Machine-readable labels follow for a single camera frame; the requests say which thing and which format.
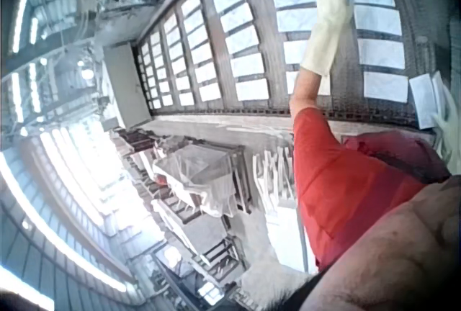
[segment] white glove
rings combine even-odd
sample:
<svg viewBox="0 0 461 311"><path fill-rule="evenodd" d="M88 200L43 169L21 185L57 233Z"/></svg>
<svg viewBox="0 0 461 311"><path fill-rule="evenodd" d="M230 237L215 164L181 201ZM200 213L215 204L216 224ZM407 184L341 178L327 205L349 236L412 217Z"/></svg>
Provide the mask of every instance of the white glove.
<svg viewBox="0 0 461 311"><path fill-rule="evenodd" d="M300 66L327 76L333 65L343 27L352 17L348 0L317 0L317 23L310 34Z"/></svg>
<svg viewBox="0 0 461 311"><path fill-rule="evenodd" d="M443 85L446 108L446 118L441 114L434 115L434 121L442 131L440 146L436 148L440 158L447 164L449 172L453 175L461 174L461 137L460 117L458 115L456 102Z"/></svg>

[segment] person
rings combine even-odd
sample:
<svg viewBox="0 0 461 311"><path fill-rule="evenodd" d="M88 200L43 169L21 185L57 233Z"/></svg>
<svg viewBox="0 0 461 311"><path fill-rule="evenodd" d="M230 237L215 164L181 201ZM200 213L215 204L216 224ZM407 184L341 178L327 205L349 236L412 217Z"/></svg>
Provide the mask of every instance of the person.
<svg viewBox="0 0 461 311"><path fill-rule="evenodd" d="M320 273L269 309L406 310L457 271L461 178L397 132L336 140L316 99L352 5L317 9L290 111L298 207Z"/></svg>

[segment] conveyor belt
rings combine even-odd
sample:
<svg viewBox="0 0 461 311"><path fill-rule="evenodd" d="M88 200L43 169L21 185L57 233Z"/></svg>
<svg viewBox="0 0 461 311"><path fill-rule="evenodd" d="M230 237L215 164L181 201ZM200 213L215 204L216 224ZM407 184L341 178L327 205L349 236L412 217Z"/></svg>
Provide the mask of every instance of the conveyor belt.
<svg viewBox="0 0 461 311"><path fill-rule="evenodd" d="M407 78L435 71L434 47L427 39L420 38L425 32L419 24L424 21L424 13L420 11L418 0L393 1L359 3L366 10L378 8L397 13L400 22L385 24L384 29L379 22L372 22L371 25L376 25L372 29L356 29L357 24L362 23L355 16L352 28L346 30L341 39L329 91L319 96L319 104L329 119L417 127ZM250 14L244 11L247 5ZM309 12L307 9L315 12L315 6L315 0L177 0L133 48L151 114L289 115L287 77L290 72L298 71L299 65L289 63L297 57L296 51L289 43L284 49L284 43L307 40L310 29L305 24L301 24L300 30L292 28L296 20L287 20L283 14L304 14ZM235 22L223 18L235 9L242 10L234 17ZM388 26L393 24L397 30L388 31ZM253 29L256 37L250 34ZM244 32L249 33L248 37L236 42L239 36L236 34ZM387 61L382 65L361 65L359 39L403 44L402 60L389 50L381 51L384 58L402 63L403 67L388 66ZM236 65L243 57L257 55L259 58L259 54L261 65L258 60L246 67ZM402 79L407 84L407 101L366 97L365 72L405 76ZM255 80L261 81L254 88L250 83L247 83L247 91L241 88L243 83Z"/></svg>

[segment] red shirt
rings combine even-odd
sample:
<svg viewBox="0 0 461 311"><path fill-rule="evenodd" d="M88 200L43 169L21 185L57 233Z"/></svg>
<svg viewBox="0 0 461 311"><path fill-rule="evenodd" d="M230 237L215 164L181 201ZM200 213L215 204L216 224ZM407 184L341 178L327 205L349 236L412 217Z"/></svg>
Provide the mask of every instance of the red shirt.
<svg viewBox="0 0 461 311"><path fill-rule="evenodd" d="M345 148L318 109L301 111L294 133L298 206L320 270L424 187L381 160Z"/></svg>

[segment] gloved hand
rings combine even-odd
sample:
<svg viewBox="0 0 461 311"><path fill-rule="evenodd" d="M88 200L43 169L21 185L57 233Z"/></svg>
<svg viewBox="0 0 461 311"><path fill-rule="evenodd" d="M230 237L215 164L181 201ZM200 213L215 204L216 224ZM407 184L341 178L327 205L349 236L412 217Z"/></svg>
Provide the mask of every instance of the gloved hand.
<svg viewBox="0 0 461 311"><path fill-rule="evenodd" d="M351 17L352 5L348 0L317 0L317 23L300 66L327 76L338 49L341 31Z"/></svg>
<svg viewBox="0 0 461 311"><path fill-rule="evenodd" d="M449 172L453 175L461 174L461 137L460 137L460 117L457 111L456 102L443 85L446 117L441 114L434 115L434 121L441 131L441 139L436 150L440 158L447 164Z"/></svg>

